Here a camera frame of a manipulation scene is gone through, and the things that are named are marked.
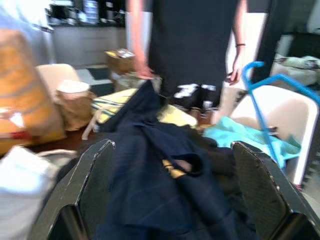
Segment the cabinet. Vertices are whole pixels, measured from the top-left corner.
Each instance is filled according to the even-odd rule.
[[[119,27],[59,26],[53,32],[56,62],[74,68],[105,64],[104,51],[126,48],[126,30]]]

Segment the white shelf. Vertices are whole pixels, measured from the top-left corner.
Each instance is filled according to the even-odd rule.
[[[51,5],[73,7],[71,0],[51,0]]]

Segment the hand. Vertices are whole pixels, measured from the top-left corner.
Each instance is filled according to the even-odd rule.
[[[148,67],[144,54],[136,54],[134,59],[135,71],[141,79],[152,79],[153,71]]]
[[[244,66],[244,55],[244,51],[240,51],[234,59],[233,70],[230,77],[230,86],[237,84],[241,79],[241,73]]]

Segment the turquoise towel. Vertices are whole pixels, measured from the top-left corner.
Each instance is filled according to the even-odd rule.
[[[204,131],[204,136],[216,140],[221,148],[230,148],[232,142],[242,141],[260,149],[269,156],[271,155],[262,131],[243,126],[226,116],[217,125],[207,128]],[[270,139],[281,169],[286,166],[286,160],[299,156],[301,145],[293,136],[290,136],[286,141],[274,136],[271,136]]]

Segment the dark blue jacket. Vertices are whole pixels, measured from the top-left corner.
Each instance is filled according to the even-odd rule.
[[[256,239],[212,174],[208,155],[173,124],[158,122],[158,95],[148,81],[100,131],[115,142],[111,198],[97,240]],[[165,167],[163,160],[172,166]],[[175,160],[192,165],[184,172]],[[167,169],[178,169],[173,178]]]

